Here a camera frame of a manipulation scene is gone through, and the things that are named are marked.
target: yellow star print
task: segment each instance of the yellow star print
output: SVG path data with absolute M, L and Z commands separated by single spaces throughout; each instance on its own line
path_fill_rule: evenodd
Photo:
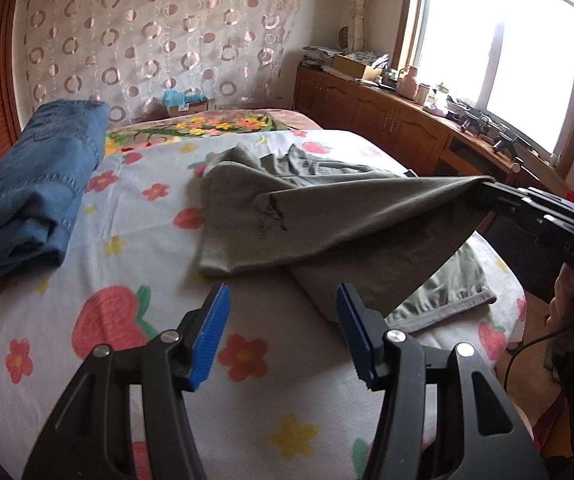
M 183 145 L 180 148 L 178 148 L 178 151 L 183 155 L 186 155 L 187 153 L 195 152 L 197 149 L 198 146 L 196 146 L 195 144 L 192 144 L 191 142 L 183 142 Z
M 122 238 L 114 235 L 112 236 L 112 239 L 104 245 L 104 255 L 109 257 L 113 254 L 120 254 L 122 252 L 122 248 L 125 247 L 126 244 L 127 242 L 122 240 Z
M 49 290 L 49 280 L 47 278 L 41 279 L 40 283 L 36 285 L 34 290 L 38 292 L 42 298 L 45 295 L 45 292 Z
M 507 264 L 500 258 L 496 260 L 496 267 L 498 267 L 503 272 L 509 272 L 509 267 L 507 267 Z
M 301 426 L 296 416 L 292 413 L 283 415 L 282 431 L 277 435 L 272 435 L 269 441 L 276 447 L 282 447 L 282 456 L 285 460 L 291 460 L 296 455 L 314 454 L 309 441 L 318 433 L 316 424 L 305 424 Z

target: bottle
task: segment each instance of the bottle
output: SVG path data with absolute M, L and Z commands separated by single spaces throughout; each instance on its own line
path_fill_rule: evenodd
M 438 85 L 436 87 L 436 97 L 434 99 L 434 103 L 436 103 L 437 107 L 444 108 L 445 110 L 447 109 L 447 94 L 448 93 L 449 93 L 449 90 L 447 89 L 447 87 L 443 83 L 440 83 L 440 85 Z
M 416 92 L 416 97 L 414 97 L 414 101 L 416 104 L 424 105 L 425 101 L 427 101 L 427 95 L 429 94 L 429 85 L 421 83 L 418 85 L 418 92 Z
M 405 72 L 405 76 L 401 78 L 401 73 Z M 413 100 L 418 90 L 418 81 L 416 76 L 418 69 L 415 66 L 409 65 L 398 73 L 398 84 L 396 85 L 396 92 L 398 95 L 407 99 Z

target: stacked books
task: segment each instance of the stacked books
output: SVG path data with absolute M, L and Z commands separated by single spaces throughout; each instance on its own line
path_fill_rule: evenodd
M 336 54 L 342 54 L 342 50 L 337 48 L 328 48 L 326 46 L 305 46 L 305 57 L 301 61 L 301 65 L 307 68 L 320 68 L 322 66 L 330 65 Z

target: red flower print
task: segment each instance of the red flower print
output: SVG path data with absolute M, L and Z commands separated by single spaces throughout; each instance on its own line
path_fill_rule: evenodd
M 4 366 L 9 371 L 13 384 L 18 384 L 23 375 L 29 377 L 33 372 L 33 362 L 29 359 L 29 341 L 11 339 L 9 354 L 4 358 Z
M 200 162 L 194 162 L 193 164 L 190 164 L 189 166 L 187 166 L 187 169 L 193 170 L 193 174 L 195 174 L 195 176 L 203 176 L 203 173 L 205 172 L 205 169 L 207 168 L 208 162 L 217 155 L 219 155 L 219 154 L 209 152 L 209 153 L 207 153 L 205 160 L 201 160 Z
M 320 153 L 325 155 L 331 152 L 327 146 L 323 146 L 320 142 L 303 142 L 301 148 L 308 153 Z
M 169 194 L 169 186 L 166 184 L 154 184 L 149 189 L 145 189 L 142 194 L 147 197 L 147 200 L 154 202 L 155 199 Z
M 141 160 L 142 155 L 138 152 L 131 152 L 127 153 L 127 155 L 123 156 L 122 161 L 125 164 L 133 164 L 134 162 L 138 162 Z
M 527 315 L 527 300 L 525 300 L 525 296 L 523 296 L 522 298 L 518 298 L 518 300 L 516 300 L 516 307 L 518 308 L 518 311 L 521 313 L 518 319 L 520 321 L 525 321 L 525 317 Z
M 197 207 L 183 209 L 174 218 L 174 225 L 180 229 L 198 229 L 203 225 L 203 215 Z
M 136 467 L 136 478 L 138 480 L 152 480 L 151 466 L 149 464 L 149 454 L 147 452 L 147 442 L 139 440 L 132 443 L 133 465 Z
M 96 191 L 97 193 L 100 193 L 111 186 L 114 182 L 118 182 L 118 177 L 115 176 L 111 170 L 105 171 L 98 176 L 94 176 L 89 181 L 89 184 L 87 184 L 84 192 L 89 193 L 90 191 Z
M 227 337 L 227 345 L 218 352 L 218 362 L 231 367 L 229 378 L 232 381 L 243 381 L 249 376 L 264 377 L 267 375 L 267 363 L 263 357 L 267 352 L 267 342 L 263 339 L 246 341 L 240 334 Z

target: floral bedsheet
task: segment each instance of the floral bedsheet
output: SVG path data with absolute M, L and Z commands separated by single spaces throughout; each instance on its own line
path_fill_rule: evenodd
M 320 127 L 298 112 L 278 109 L 218 110 L 149 123 L 123 126 L 106 134 L 105 155 L 148 148 L 183 137 L 213 137 Z
M 368 140 L 328 130 L 184 136 L 107 156 L 83 195 L 64 264 L 0 283 L 0 463 L 12 478 L 96 344 L 142 345 L 203 304 L 214 280 L 195 264 L 200 180 L 209 158 L 238 142 L 405 171 Z M 498 300 L 416 336 L 439 348 L 468 341 L 491 365 L 512 333 L 520 340 L 525 299 L 490 245 L 477 234 L 470 244 Z M 337 328 L 280 269 L 225 281 L 231 314 L 211 374 L 185 396 L 209 480 L 361 478 L 382 395 L 358 379 Z M 135 388 L 131 416 L 138 477 L 151 480 Z M 429 395 L 425 443 L 435 424 Z

